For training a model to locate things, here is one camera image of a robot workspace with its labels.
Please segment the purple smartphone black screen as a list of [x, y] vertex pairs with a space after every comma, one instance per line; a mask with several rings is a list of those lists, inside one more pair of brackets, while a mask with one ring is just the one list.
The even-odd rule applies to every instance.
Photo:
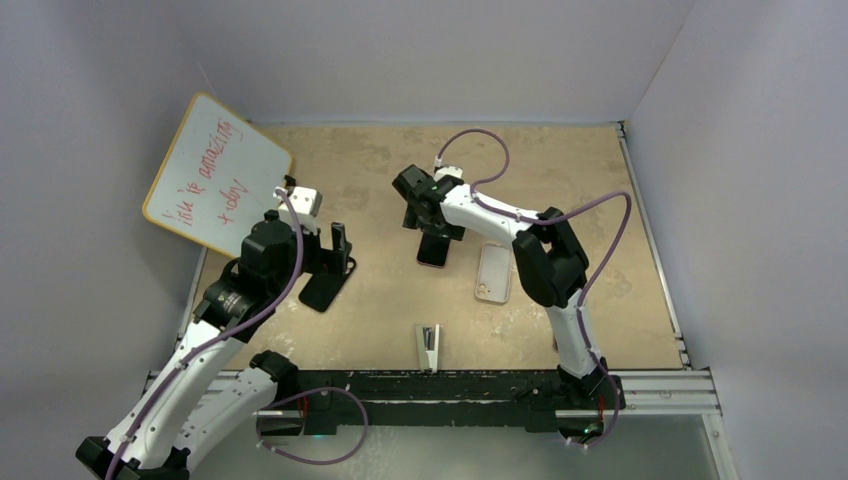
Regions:
[[416, 261], [425, 266], [444, 268], [447, 262], [451, 239], [445, 236], [424, 233], [419, 243]]

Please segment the white phone case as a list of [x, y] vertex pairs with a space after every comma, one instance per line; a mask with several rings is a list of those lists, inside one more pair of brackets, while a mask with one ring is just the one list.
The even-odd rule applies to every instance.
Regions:
[[511, 278], [511, 250], [496, 243], [484, 243], [475, 282], [475, 298], [493, 304], [506, 304], [510, 296]]

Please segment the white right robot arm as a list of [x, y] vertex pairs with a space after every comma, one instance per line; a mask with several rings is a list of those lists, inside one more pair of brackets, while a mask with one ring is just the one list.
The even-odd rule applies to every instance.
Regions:
[[486, 196], [460, 178], [410, 165], [392, 182], [406, 203], [403, 227], [422, 233], [419, 263], [442, 267], [451, 242], [471, 230], [511, 250], [525, 294], [544, 308], [558, 347], [564, 399], [622, 407], [623, 394], [597, 348], [586, 306], [589, 258], [560, 210], [518, 208]]

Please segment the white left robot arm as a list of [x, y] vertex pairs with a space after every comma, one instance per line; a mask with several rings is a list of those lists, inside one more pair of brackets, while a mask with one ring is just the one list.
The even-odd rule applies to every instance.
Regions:
[[255, 355], [221, 392], [208, 387], [291, 293], [303, 274], [303, 302], [329, 307], [356, 267], [343, 224], [332, 245], [307, 214], [269, 210], [203, 292], [162, 372], [127, 416], [102, 436], [85, 438], [76, 459], [98, 479], [187, 479], [239, 423], [271, 406], [303, 398], [299, 369], [271, 350]]

